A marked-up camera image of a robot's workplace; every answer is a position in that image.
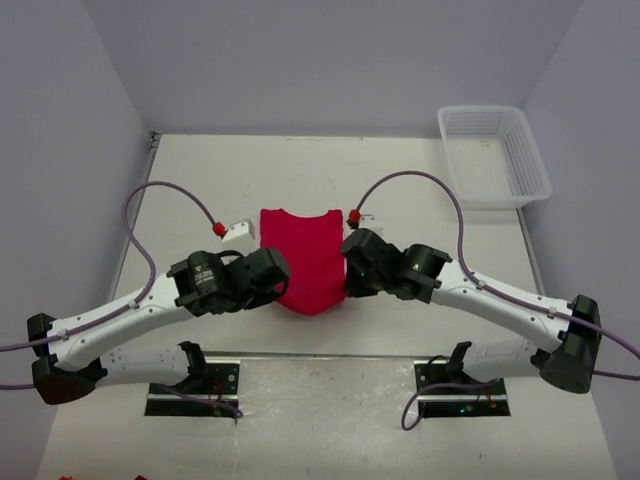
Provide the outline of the red t shirt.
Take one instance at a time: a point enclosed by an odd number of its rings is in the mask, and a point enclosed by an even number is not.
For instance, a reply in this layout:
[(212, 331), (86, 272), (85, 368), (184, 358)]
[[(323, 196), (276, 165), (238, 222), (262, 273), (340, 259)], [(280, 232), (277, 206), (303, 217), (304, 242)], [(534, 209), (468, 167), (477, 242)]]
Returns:
[(343, 234), (343, 214), (336, 209), (315, 217), (284, 209), (260, 212), (260, 245), (277, 249), (291, 270), (281, 305), (296, 314), (316, 316), (345, 299)]

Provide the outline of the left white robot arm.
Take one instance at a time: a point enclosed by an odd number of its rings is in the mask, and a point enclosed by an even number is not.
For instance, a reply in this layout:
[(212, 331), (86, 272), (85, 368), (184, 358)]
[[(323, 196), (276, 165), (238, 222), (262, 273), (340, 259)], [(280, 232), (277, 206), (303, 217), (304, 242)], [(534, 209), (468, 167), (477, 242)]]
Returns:
[(198, 344), (143, 351), (131, 341), (203, 315), (268, 305), (284, 295), (290, 276), (274, 248), (247, 255), (196, 251), (150, 286), (89, 312), (64, 319), (34, 315), (27, 321), (34, 387), (46, 404), (61, 405), (113, 385), (156, 384), (173, 393), (204, 386), (211, 375)]

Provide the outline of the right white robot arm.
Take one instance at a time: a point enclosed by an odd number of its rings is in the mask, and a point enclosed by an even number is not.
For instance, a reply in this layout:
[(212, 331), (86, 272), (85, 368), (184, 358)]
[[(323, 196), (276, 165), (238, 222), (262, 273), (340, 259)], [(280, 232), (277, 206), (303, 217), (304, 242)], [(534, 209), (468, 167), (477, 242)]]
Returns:
[(400, 250), (364, 228), (347, 237), (341, 253), (350, 297), (385, 292), (460, 310), (517, 334), (515, 340), (487, 345), (458, 343), (446, 367), (450, 380), (486, 383), (540, 376), (564, 391), (589, 392), (601, 341), (599, 307), (592, 298), (578, 295), (565, 301), (493, 280), (473, 280), (441, 250), (422, 244)]

